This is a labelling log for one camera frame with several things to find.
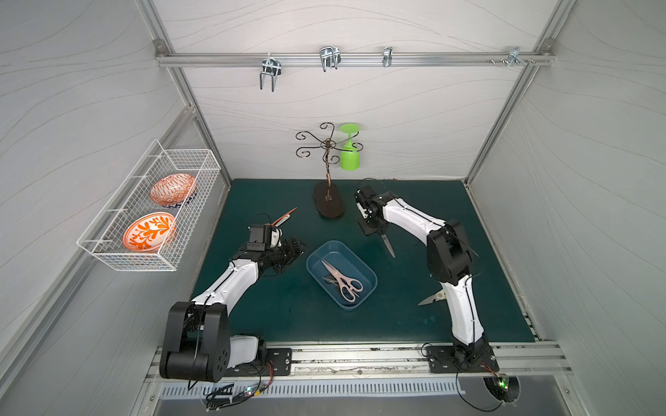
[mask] orange patterned bowl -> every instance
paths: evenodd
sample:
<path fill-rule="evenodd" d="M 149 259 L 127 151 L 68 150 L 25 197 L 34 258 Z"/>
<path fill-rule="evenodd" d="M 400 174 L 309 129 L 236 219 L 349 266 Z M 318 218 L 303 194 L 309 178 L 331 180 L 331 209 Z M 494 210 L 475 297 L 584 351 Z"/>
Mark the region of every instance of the orange patterned bowl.
<path fill-rule="evenodd" d="M 187 194 L 192 190 L 190 198 L 185 202 Z M 151 200 L 167 208 L 180 208 L 183 203 L 190 202 L 196 193 L 196 180 L 187 173 L 176 173 L 157 181 L 151 188 Z"/>
<path fill-rule="evenodd" d="M 162 246 L 169 228 L 169 240 L 176 235 L 176 218 L 168 212 L 153 212 L 134 221 L 123 235 L 123 244 L 133 252 L 152 252 Z"/>

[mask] green tabletop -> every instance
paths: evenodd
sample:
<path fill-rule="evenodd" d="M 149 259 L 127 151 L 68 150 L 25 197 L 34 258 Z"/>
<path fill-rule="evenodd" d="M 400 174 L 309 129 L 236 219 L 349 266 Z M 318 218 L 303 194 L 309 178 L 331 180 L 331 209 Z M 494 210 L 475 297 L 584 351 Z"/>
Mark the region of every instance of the green tabletop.
<path fill-rule="evenodd" d="M 426 248 L 396 225 L 386 232 L 396 258 L 378 235 L 366 237 L 357 220 L 354 202 L 357 180 L 334 181 L 346 207 L 337 220 L 322 218 L 312 199 L 315 180 L 249 180 L 233 182 L 208 254 L 194 288 L 207 289 L 228 265 L 228 259 L 247 241 L 248 225 L 279 218 L 298 209 L 281 228 L 284 237 L 296 236 L 306 252 L 283 274 L 268 270 L 234 307 L 231 334 L 260 334 L 267 341 L 450 341 L 451 317 L 446 301 L 417 306 L 442 287 L 431 278 Z M 370 180 L 375 191 L 379 182 Z M 460 181 L 384 181 L 386 188 L 413 207 L 465 227 L 475 259 L 473 288 L 481 323 L 490 341 L 534 340 L 488 237 Z M 378 286 L 356 310 L 346 312 L 314 281 L 306 258 L 329 240 L 339 240 L 377 273 Z"/>

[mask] wire basket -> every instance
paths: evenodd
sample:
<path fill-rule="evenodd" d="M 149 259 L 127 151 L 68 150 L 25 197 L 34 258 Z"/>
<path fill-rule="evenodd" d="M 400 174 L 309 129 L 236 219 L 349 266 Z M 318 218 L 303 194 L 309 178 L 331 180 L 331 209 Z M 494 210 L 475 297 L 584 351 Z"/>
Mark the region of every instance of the wire basket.
<path fill-rule="evenodd" d="M 155 204 L 149 194 L 160 179 L 175 173 L 195 177 L 180 208 Z M 206 204 L 220 165 L 209 149 L 164 149 L 159 141 L 144 153 L 133 173 L 114 193 L 93 223 L 79 238 L 78 245 L 114 270 L 132 272 L 175 271 L 192 236 L 196 221 Z M 127 228 L 151 212 L 168 212 L 176 220 L 157 251 L 129 250 L 123 244 Z"/>

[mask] plastic container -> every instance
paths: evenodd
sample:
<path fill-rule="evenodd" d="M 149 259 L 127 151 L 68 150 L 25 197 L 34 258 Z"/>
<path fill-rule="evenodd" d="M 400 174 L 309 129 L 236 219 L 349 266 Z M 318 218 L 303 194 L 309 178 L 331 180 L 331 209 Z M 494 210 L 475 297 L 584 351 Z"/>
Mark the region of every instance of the plastic container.
<path fill-rule="evenodd" d="M 326 260 L 349 278 L 358 279 L 363 284 L 363 290 L 356 294 L 355 302 L 346 301 L 340 290 L 334 284 L 326 283 L 324 276 L 329 275 L 322 260 Z M 377 275 L 363 262 L 349 247 L 337 240 L 325 242 L 321 247 L 308 256 L 306 267 L 312 278 L 319 286 L 344 310 L 353 311 L 358 308 L 368 296 L 377 288 Z"/>

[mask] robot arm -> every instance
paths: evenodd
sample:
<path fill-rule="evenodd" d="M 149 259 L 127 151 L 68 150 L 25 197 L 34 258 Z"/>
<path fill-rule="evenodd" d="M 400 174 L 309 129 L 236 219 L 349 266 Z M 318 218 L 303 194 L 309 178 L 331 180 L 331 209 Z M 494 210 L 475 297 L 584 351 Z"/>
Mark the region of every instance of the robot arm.
<path fill-rule="evenodd" d="M 396 224 L 426 245 L 430 273 L 446 290 L 454 358 L 460 369 L 478 366 L 479 357 L 490 346 L 476 312 L 472 257 L 462 225 L 427 215 L 391 192 L 376 194 L 370 186 L 356 191 L 356 206 L 363 216 L 359 224 L 365 235 L 382 233 L 389 224 Z"/>
<path fill-rule="evenodd" d="M 171 307 L 160 359 L 162 378 L 216 382 L 227 368 L 256 359 L 258 338 L 230 338 L 228 315 L 267 269 L 282 273 L 303 254 L 300 241 L 281 237 L 282 230 L 270 224 L 251 226 L 249 241 L 215 283 L 192 301 Z"/>

